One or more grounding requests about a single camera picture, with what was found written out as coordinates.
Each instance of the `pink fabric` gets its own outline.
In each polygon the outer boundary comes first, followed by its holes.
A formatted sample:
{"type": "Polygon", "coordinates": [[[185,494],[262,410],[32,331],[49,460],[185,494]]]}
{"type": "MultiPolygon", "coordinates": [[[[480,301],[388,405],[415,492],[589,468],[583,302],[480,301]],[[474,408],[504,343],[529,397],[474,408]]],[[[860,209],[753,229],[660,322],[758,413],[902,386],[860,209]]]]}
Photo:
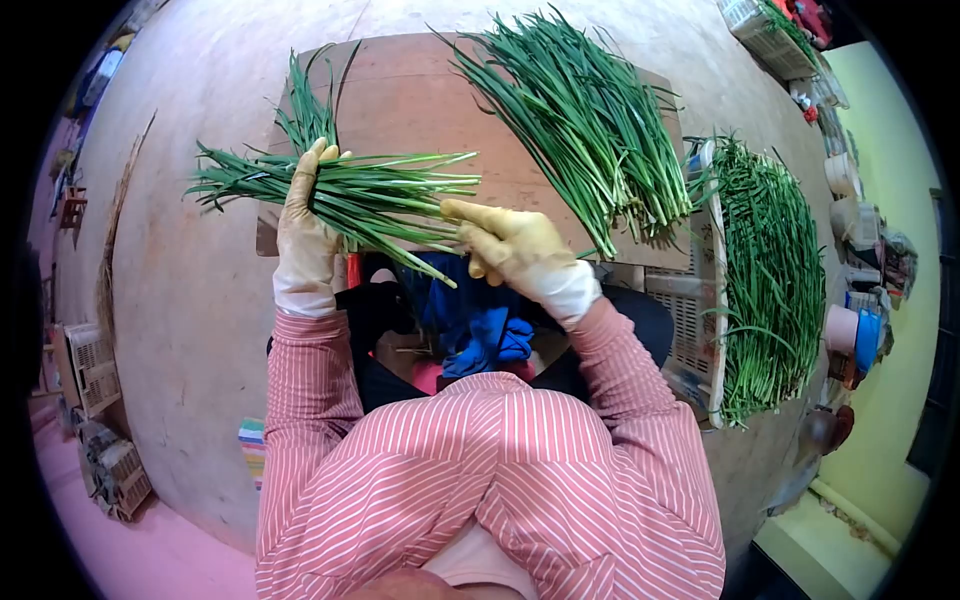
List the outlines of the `pink fabric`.
{"type": "Polygon", "coordinates": [[[473,517],[540,598],[718,596],[720,518],[690,408],[608,300],[570,341],[592,409],[488,372],[364,417],[346,315],[277,312],[258,595],[336,597],[419,568],[473,517]]]}

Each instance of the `green onion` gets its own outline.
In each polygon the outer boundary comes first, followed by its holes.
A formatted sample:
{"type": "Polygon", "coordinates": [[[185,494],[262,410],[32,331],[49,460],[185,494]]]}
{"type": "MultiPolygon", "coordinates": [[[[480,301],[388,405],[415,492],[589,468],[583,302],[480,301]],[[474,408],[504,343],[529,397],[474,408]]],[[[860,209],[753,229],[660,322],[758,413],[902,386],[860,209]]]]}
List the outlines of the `green onion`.
{"type": "MultiPolygon", "coordinates": [[[[307,63],[307,72],[314,60],[332,45],[327,44],[314,53],[307,63]]],[[[358,41],[341,74],[341,91],[359,46],[358,41]]],[[[212,204],[221,211],[223,204],[237,197],[283,204],[297,169],[299,155],[320,137],[326,137],[330,144],[338,141],[332,66],[329,73],[329,92],[323,103],[311,91],[309,78],[300,69],[297,55],[290,52],[289,95],[293,114],[288,115],[277,108],[276,123],[287,133],[296,156],[272,155],[249,147],[258,156],[246,158],[207,148],[198,141],[198,157],[212,164],[198,168],[194,175],[196,185],[184,194],[202,193],[204,195],[197,202],[201,205],[212,204]]],[[[338,92],[337,102],[341,95],[338,92]]],[[[401,248],[395,240],[438,252],[461,253],[449,246],[457,239],[456,227],[437,223],[446,221],[457,225],[458,222],[443,216],[440,202],[435,196],[475,196],[476,192],[462,188],[476,185],[480,182],[480,176],[440,173],[437,170],[474,156],[476,153],[341,156],[336,160],[324,161],[317,168],[314,192],[308,205],[311,212],[324,223],[343,234],[347,248],[363,246],[383,252],[397,263],[436,277],[455,288],[457,285],[453,280],[401,248]]]]}
{"type": "Polygon", "coordinates": [[[813,54],[813,46],[810,45],[810,41],[806,38],[804,32],[800,31],[797,24],[787,18],[787,16],[783,14],[783,11],[780,10],[780,7],[770,0],[760,0],[757,6],[760,8],[760,11],[770,19],[765,29],[771,33],[779,29],[787,34],[790,39],[793,40],[793,43],[797,44],[797,47],[810,59],[814,68],[819,71],[820,62],[817,60],[816,55],[813,54]]]}
{"type": "Polygon", "coordinates": [[[730,425],[800,394],[820,352],[825,274],[816,224],[782,162],[714,136],[730,328],[721,411],[730,425]]]}
{"type": "Polygon", "coordinates": [[[641,233],[669,230],[690,213],[660,118],[658,92],[671,92],[639,79],[632,64],[559,12],[552,21],[538,14],[515,17],[515,31],[499,17],[493,22],[493,32],[460,34],[479,48],[476,59],[434,34],[452,48],[451,64],[490,105],[481,109],[516,135],[603,258],[616,254],[610,236],[616,220],[626,222],[636,241],[641,233]]]}

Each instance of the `wooden table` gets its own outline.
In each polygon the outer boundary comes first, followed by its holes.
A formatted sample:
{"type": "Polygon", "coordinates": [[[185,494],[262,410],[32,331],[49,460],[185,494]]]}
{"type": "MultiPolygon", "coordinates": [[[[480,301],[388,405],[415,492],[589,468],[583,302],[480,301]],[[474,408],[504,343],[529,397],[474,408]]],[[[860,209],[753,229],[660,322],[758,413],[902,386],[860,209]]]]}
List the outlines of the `wooden table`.
{"type": "MultiPolygon", "coordinates": [[[[444,35],[451,39],[456,36],[444,35]]],[[[338,77],[355,43],[337,44],[323,54],[338,77]]],[[[464,39],[457,43],[472,44],[464,39]]],[[[302,68],[313,52],[299,55],[302,68]]],[[[452,59],[449,48],[431,34],[364,39],[340,99],[337,127],[341,150],[352,150],[358,156],[477,151],[477,157],[452,167],[457,173],[483,175],[483,181],[475,188],[477,196],[463,197],[464,200],[543,212],[557,225],[572,250],[593,248],[580,221],[513,133],[495,116],[477,108],[473,98],[478,94],[464,78],[454,74],[448,62],[452,59]]],[[[319,98],[325,98],[328,92],[330,66],[319,59],[310,68],[308,75],[319,98]]],[[[641,75],[651,84],[670,88],[670,83],[659,75],[642,70],[641,75]]],[[[291,113],[286,92],[280,107],[291,113]]],[[[662,115],[677,156],[683,156],[676,113],[664,111],[662,115]]],[[[267,151],[279,155],[293,153],[279,126],[273,128],[267,151]]],[[[279,211],[277,204],[260,203],[256,252],[261,256],[277,254],[279,211]]],[[[683,228],[675,230],[677,247],[689,248],[689,232],[683,228]]],[[[616,262],[680,270],[689,265],[689,256],[672,245],[635,244],[629,231],[616,232],[613,242],[617,247],[616,262]]]]}

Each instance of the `wooden stool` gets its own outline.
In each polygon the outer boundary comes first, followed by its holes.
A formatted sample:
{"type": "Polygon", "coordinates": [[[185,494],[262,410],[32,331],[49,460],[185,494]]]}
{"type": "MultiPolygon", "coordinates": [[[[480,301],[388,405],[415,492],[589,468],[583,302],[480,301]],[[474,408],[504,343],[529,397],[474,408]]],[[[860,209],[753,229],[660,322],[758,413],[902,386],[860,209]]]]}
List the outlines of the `wooden stool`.
{"type": "Polygon", "coordinates": [[[61,229],[79,229],[86,211],[85,187],[68,186],[63,190],[63,210],[60,213],[61,229]]]}

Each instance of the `gloved hand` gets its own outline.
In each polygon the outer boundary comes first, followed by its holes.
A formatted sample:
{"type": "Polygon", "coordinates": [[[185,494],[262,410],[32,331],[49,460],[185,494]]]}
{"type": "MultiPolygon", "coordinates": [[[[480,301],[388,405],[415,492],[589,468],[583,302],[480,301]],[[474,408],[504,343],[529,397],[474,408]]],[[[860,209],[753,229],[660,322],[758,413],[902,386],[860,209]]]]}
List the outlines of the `gloved hand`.
{"type": "Polygon", "coordinates": [[[560,237],[546,215],[466,203],[452,198],[441,212],[463,219],[457,236],[470,249],[470,276],[490,285],[504,280],[571,330],[600,298],[593,268],[560,237]]]}
{"type": "Polygon", "coordinates": [[[276,228],[280,264],[274,271],[274,302],[282,310],[304,317],[324,317],[337,309],[333,298],[333,257],[340,234],[307,207],[313,197],[317,163],[340,155],[336,145],[326,148],[321,137],[303,153],[290,182],[276,228]]]}

